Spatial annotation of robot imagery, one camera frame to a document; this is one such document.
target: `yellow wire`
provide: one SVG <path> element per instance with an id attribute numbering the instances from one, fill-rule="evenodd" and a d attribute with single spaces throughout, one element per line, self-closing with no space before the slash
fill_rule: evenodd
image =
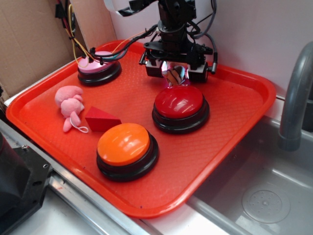
<path id="1" fill-rule="evenodd" d="M 142 31 L 142 32 L 140 32 L 140 33 L 138 33 L 138 34 L 135 34 L 135 35 L 133 35 L 133 36 L 131 36 L 131 37 L 129 37 L 128 39 L 125 39 L 124 41 L 122 41 L 119 45 L 117 45 L 117 47 L 112 51 L 112 54 L 124 43 L 124 42 L 126 42 L 127 40 L 129 40 L 129 39 L 131 39 L 131 38 L 134 38 L 135 36 L 138 36 L 138 35 L 140 35 L 140 34 L 142 34 L 142 33 L 144 33 L 145 31 Z"/>
<path id="2" fill-rule="evenodd" d="M 68 23 L 69 23 L 69 28 L 70 28 L 70 32 L 68 30 L 67 33 L 69 35 L 70 38 L 72 38 L 75 43 L 81 48 L 81 50 L 83 51 L 83 53 L 85 54 L 86 57 L 90 57 L 92 58 L 93 60 L 95 60 L 92 55 L 83 47 L 83 45 L 81 45 L 81 43 L 74 37 L 74 34 L 73 34 L 73 30 L 72 30 L 72 21 L 71 21 L 71 13 L 74 13 L 73 9 L 72 9 L 72 4 L 70 4 L 68 6 L 68 13 L 67 13 L 67 17 L 68 17 Z M 75 43 L 74 41 L 72 40 L 72 45 L 73 45 L 73 54 L 74 54 L 74 58 L 75 58 L 75 61 L 76 63 L 81 66 L 78 62 L 78 59 L 77 59 L 77 56 L 76 56 L 76 52 L 75 52 Z"/>
<path id="3" fill-rule="evenodd" d="M 67 29 L 66 29 L 66 31 L 67 31 L 69 37 L 72 38 L 72 39 L 75 41 L 75 43 L 81 48 L 81 50 L 83 51 L 83 53 L 85 54 L 86 57 L 90 57 L 91 59 L 95 60 L 95 58 L 93 58 L 93 56 L 92 56 L 92 55 L 81 45 L 81 43 L 74 37 L 73 30 L 72 30 L 72 21 L 71 21 L 71 16 L 70 16 L 71 13 L 74 13 L 72 4 L 70 4 L 70 5 L 68 6 L 68 14 L 67 14 L 70 32 L 69 32 Z M 119 45 L 117 45 L 117 47 L 112 51 L 112 54 L 113 54 L 124 42 L 126 42 L 127 40 L 130 40 L 130 39 L 132 39 L 132 38 L 134 38 L 134 37 L 136 37 L 136 36 L 138 36 L 138 35 L 140 35 L 140 34 L 142 34 L 142 33 L 144 33 L 144 32 L 145 32 L 145 31 L 142 31 L 142 32 L 140 32 L 140 33 L 137 33 L 137 34 L 135 34 L 135 35 L 129 37 L 128 39 L 125 39 L 124 41 L 122 41 L 122 42 L 121 42 Z M 79 64 L 79 62 L 78 62 L 77 57 L 76 57 L 76 53 L 75 53 L 75 43 L 73 42 L 73 40 L 72 40 L 72 44 L 73 44 L 73 54 L 74 54 L 74 58 L 75 58 L 76 63 L 77 63 L 79 66 L 81 66 L 81 65 Z"/>

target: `plush toy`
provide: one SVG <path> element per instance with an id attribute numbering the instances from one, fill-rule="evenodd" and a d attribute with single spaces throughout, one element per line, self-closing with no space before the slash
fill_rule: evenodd
<path id="1" fill-rule="evenodd" d="M 88 132 L 86 127 L 78 127 L 81 124 L 78 115 L 85 108 L 82 98 L 83 90 L 77 86 L 61 87 L 55 94 L 55 103 L 61 108 L 65 121 L 63 131 L 67 132 L 71 127 L 79 129 L 81 132 Z"/>
<path id="2" fill-rule="evenodd" d="M 170 86 L 180 85 L 184 82 L 187 73 L 187 64 L 169 62 L 167 64 L 167 70 L 162 72 L 162 75 L 166 77 Z"/>

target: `screw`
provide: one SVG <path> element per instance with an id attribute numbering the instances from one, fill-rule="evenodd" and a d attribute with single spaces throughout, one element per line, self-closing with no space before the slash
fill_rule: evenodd
<path id="1" fill-rule="evenodd" d="M 29 146 L 27 145 L 27 144 L 24 144 L 23 146 L 22 146 L 22 149 L 23 150 L 27 150 L 29 148 Z"/>

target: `sink drain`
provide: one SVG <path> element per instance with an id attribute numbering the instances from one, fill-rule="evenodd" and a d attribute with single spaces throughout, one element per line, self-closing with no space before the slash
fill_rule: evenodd
<path id="1" fill-rule="evenodd" d="M 289 213 L 290 202 L 286 194 L 272 185 L 257 185 L 248 189 L 242 199 L 245 212 L 254 220 L 277 223 Z"/>

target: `black button base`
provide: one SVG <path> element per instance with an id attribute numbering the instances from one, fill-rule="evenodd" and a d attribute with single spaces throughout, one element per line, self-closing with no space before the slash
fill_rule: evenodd
<path id="1" fill-rule="evenodd" d="M 78 69 L 78 79 L 87 86 L 98 86 L 109 83 L 116 79 L 122 72 L 121 64 L 115 61 L 103 71 L 95 73 L 84 73 Z"/>
<path id="2" fill-rule="evenodd" d="M 108 179 L 117 182 L 128 182 L 144 176 L 156 165 L 158 160 L 159 150 L 157 141 L 150 133 L 149 137 L 149 149 L 146 154 L 136 162 L 124 166 L 109 165 L 101 160 L 97 152 L 98 168 Z"/>
<path id="3" fill-rule="evenodd" d="M 209 119 L 210 106 L 203 97 L 201 108 L 185 118 L 167 118 L 161 115 L 154 105 L 152 118 L 157 128 L 170 134 L 187 134 L 202 127 Z"/>

